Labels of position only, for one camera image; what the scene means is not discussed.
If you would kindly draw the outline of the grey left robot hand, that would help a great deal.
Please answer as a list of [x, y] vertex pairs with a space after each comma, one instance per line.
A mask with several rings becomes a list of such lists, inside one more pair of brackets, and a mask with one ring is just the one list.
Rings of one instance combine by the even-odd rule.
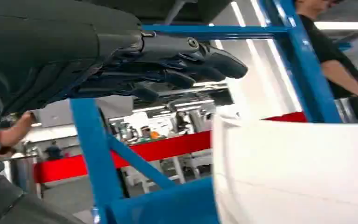
[[134, 15], [76, 0], [0, 0], [0, 116], [67, 98], [135, 96], [148, 83], [189, 89], [247, 66], [192, 37], [145, 31]]

